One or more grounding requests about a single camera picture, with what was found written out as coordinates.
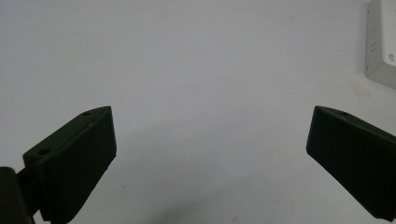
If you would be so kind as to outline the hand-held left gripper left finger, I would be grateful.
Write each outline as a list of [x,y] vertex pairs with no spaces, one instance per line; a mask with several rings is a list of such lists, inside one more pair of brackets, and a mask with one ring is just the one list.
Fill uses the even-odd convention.
[[18,174],[28,214],[67,224],[117,154],[109,106],[81,113],[23,154]]

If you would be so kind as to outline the white cardboard box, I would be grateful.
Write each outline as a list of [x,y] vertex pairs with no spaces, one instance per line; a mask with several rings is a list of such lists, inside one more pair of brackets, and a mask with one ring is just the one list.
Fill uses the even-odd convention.
[[365,75],[396,90],[396,0],[372,0],[368,5]]

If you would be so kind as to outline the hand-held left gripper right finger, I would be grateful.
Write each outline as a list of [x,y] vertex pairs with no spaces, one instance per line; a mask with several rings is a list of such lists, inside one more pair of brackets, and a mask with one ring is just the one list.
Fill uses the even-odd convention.
[[396,136],[347,112],[317,105],[306,152],[373,217],[396,219]]

